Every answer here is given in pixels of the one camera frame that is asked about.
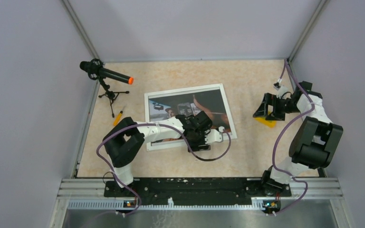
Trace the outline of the white wooden picture frame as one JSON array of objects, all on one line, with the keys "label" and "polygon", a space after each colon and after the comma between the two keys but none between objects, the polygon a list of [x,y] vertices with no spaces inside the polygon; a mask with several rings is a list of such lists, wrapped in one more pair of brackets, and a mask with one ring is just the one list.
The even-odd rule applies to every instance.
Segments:
[{"label": "white wooden picture frame", "polygon": [[204,111],[213,128],[224,127],[231,139],[237,138],[223,84],[150,92],[144,95],[145,121],[163,121],[175,115],[197,115]]}]

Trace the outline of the yellow screwdriver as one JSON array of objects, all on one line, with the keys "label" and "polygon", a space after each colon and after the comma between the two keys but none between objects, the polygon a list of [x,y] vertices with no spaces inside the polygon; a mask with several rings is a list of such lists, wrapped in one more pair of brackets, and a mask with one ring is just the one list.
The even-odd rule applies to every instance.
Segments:
[{"label": "yellow screwdriver", "polygon": [[125,106],[121,109],[121,111],[118,113],[118,115],[115,117],[115,120],[114,120],[114,122],[113,122],[113,126],[116,126],[118,123],[119,123],[119,121],[120,121],[120,119],[121,119],[121,117],[122,117],[122,115],[123,115],[123,113],[124,113],[124,109],[125,109]]}]

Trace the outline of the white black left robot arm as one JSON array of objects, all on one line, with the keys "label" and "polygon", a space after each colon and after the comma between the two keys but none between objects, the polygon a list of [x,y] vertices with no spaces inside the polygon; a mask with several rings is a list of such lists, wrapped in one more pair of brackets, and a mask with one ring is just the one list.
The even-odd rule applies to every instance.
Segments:
[{"label": "white black left robot arm", "polygon": [[135,122],[131,117],[122,119],[103,139],[117,177],[115,190],[121,196],[133,192],[131,162],[144,144],[182,139],[187,141],[189,151],[207,150],[211,143],[223,141],[224,129],[214,129],[212,125],[212,120],[204,111],[189,116],[178,114],[154,122]]}]

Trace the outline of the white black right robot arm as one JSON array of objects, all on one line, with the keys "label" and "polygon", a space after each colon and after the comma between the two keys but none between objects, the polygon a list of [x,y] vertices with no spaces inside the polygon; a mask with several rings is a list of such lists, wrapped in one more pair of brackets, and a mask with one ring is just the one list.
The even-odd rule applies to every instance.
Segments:
[{"label": "white black right robot arm", "polygon": [[284,121],[286,114],[298,113],[302,124],[290,144],[288,157],[263,172],[259,188],[266,196],[286,190],[293,176],[327,167],[343,135],[343,127],[328,118],[323,97],[312,91],[312,83],[300,82],[293,93],[281,80],[274,87],[278,93],[265,93],[253,117]]}]

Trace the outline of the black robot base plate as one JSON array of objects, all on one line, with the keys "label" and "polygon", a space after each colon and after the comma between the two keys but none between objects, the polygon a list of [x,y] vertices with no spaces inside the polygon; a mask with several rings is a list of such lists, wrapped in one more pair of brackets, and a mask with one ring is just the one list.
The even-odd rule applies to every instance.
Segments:
[{"label": "black robot base plate", "polygon": [[107,181],[104,196],[141,199],[142,205],[164,205],[172,199],[176,206],[250,205],[253,197],[275,197],[259,178],[135,178],[129,189]]}]

